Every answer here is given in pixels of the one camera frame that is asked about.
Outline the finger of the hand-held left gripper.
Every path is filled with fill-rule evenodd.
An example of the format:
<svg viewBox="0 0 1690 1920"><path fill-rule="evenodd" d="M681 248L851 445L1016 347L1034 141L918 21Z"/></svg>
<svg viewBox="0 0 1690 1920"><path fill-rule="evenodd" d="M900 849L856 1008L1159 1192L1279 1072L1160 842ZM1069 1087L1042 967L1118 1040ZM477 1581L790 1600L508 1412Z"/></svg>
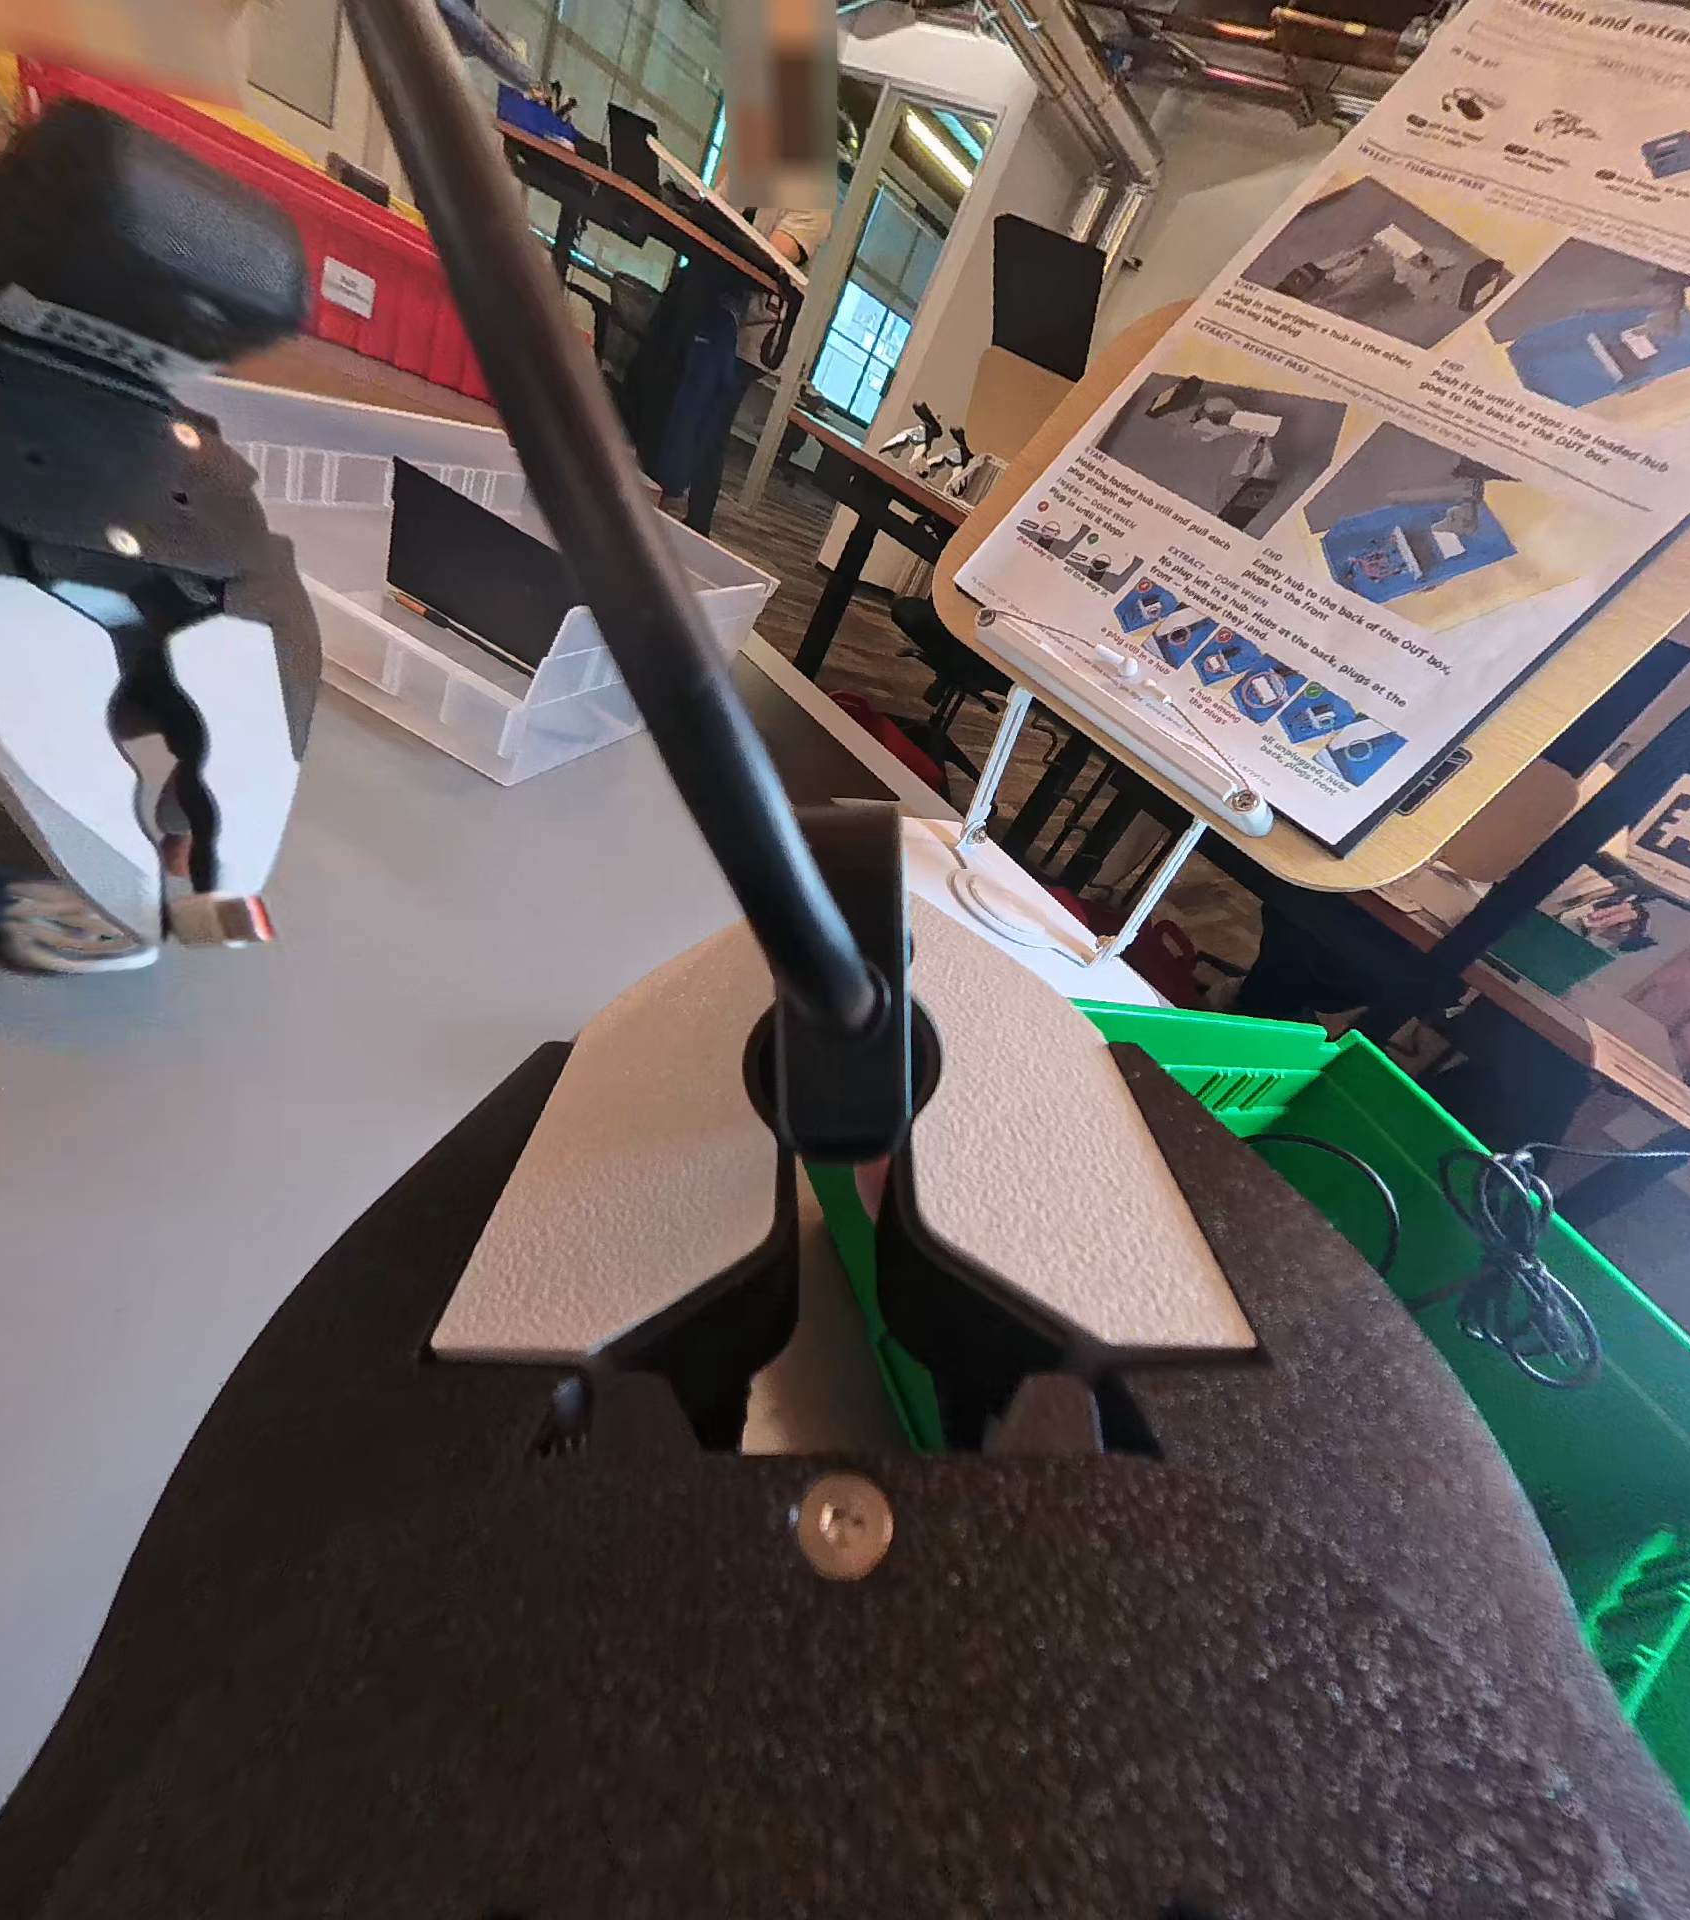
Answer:
<svg viewBox="0 0 1690 1920"><path fill-rule="evenodd" d="M173 632L164 657L199 722L201 744L185 761L205 807L192 828L195 891L259 898L279 864L300 777L274 632L213 613Z"/></svg>
<svg viewBox="0 0 1690 1920"><path fill-rule="evenodd" d="M164 832L186 829L186 710L168 694L129 689L118 633L89 610L0 573L0 803L89 948L168 933Z"/></svg>

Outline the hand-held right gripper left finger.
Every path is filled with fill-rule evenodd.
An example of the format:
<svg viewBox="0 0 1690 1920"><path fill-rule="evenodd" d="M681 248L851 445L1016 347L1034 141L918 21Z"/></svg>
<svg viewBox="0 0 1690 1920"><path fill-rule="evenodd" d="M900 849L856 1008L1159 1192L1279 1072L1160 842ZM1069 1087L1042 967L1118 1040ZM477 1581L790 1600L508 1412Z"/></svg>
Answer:
<svg viewBox="0 0 1690 1920"><path fill-rule="evenodd" d="M575 1037L431 1334L451 1364L654 1375L706 1448L738 1448L801 1318L795 1159L751 1083L775 1010L734 922Z"/></svg>

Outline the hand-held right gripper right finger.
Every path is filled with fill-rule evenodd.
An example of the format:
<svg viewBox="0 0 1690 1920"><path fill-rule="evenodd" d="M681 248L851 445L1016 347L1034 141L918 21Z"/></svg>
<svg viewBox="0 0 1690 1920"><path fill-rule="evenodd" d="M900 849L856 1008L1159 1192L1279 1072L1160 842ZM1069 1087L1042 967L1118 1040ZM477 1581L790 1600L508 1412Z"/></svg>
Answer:
<svg viewBox="0 0 1690 1920"><path fill-rule="evenodd" d="M1130 1378L1255 1365L1257 1330L1125 1056L951 909L908 905L937 1080L880 1193L885 1327L940 1448L982 1448L1037 1378L1078 1382L1102 1435L1143 1448Z"/></svg>

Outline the usb plug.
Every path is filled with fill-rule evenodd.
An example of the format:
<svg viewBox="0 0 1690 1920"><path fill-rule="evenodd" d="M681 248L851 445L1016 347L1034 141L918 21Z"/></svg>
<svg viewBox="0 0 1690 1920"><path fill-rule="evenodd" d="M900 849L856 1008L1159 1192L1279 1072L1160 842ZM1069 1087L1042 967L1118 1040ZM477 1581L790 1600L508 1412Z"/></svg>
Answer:
<svg viewBox="0 0 1690 1920"><path fill-rule="evenodd" d="M279 936L257 894L175 891L164 899L164 923L185 948L261 948Z"/></svg>

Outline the green plastic bin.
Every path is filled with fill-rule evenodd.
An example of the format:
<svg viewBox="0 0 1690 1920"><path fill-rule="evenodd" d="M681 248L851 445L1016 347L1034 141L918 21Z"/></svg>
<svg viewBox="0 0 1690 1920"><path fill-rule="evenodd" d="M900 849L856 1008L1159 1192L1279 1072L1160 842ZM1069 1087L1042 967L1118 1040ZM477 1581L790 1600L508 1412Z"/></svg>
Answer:
<svg viewBox="0 0 1690 1920"><path fill-rule="evenodd" d="M1591 1383L1459 1320L1477 1143L1373 1044L1085 1013L1258 1346L882 1466L803 1594L846 1909L1690 1916L1690 1339L1564 1223Z"/></svg>

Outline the clear plastic bin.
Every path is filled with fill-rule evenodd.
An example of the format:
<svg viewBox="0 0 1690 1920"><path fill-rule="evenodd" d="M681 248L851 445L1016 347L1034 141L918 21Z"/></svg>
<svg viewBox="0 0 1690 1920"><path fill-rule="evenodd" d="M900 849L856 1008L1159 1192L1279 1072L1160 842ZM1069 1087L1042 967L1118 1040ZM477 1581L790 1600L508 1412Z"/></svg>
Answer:
<svg viewBox="0 0 1690 1920"><path fill-rule="evenodd" d="M334 689L507 787L644 732L583 601L526 675L387 586L395 460L554 545L501 428L229 375L189 377L178 394L254 467L267 522L294 548Z"/></svg>

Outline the black divider panel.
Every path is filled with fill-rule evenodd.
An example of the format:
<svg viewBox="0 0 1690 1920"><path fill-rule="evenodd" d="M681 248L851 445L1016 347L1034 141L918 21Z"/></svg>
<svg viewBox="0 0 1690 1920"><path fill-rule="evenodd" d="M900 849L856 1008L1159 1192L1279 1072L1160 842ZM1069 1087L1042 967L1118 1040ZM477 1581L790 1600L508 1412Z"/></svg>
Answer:
<svg viewBox="0 0 1690 1920"><path fill-rule="evenodd" d="M392 461L387 586L534 675L581 603L564 556L404 458Z"/></svg>

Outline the red storage bin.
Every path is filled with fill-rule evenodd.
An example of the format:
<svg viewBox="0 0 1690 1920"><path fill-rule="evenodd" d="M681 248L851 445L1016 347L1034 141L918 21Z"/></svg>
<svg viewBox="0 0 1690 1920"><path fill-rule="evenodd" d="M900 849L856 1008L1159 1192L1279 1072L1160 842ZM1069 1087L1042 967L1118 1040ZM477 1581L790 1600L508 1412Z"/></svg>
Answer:
<svg viewBox="0 0 1690 1920"><path fill-rule="evenodd" d="M279 203L300 233L310 274L306 331L479 402L491 398L426 224L379 203L238 107L116 82L55 59L20 57L24 107L87 99Z"/></svg>

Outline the instruction sheet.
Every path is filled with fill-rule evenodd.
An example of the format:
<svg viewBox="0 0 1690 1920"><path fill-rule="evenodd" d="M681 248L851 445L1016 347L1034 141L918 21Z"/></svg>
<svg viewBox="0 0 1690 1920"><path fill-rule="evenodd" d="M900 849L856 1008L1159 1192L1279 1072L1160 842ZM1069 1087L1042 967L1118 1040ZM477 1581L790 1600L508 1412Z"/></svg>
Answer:
<svg viewBox="0 0 1690 1920"><path fill-rule="evenodd" d="M1690 7L1467 4L957 581L1341 853L1688 522Z"/></svg>

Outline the black monitor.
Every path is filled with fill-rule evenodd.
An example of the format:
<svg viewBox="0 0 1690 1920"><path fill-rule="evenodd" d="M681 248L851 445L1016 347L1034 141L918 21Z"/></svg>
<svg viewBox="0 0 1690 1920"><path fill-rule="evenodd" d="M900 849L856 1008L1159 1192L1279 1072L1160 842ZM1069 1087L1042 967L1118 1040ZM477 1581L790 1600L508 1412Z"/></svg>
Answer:
<svg viewBox="0 0 1690 1920"><path fill-rule="evenodd" d="M992 220L991 344L1076 382L1098 328L1104 251L1023 213Z"/></svg>

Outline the silver ventilation duct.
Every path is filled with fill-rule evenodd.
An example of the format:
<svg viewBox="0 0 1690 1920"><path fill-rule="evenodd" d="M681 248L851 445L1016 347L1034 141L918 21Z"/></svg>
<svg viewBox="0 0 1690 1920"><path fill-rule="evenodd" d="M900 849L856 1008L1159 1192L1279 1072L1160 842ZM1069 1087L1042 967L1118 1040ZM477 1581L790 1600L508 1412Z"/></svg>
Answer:
<svg viewBox="0 0 1690 1920"><path fill-rule="evenodd" d="M1165 179L1165 150L1128 86L1113 69L1082 6L986 2L1003 35L1093 160L1072 207L1072 239L1118 270Z"/></svg>

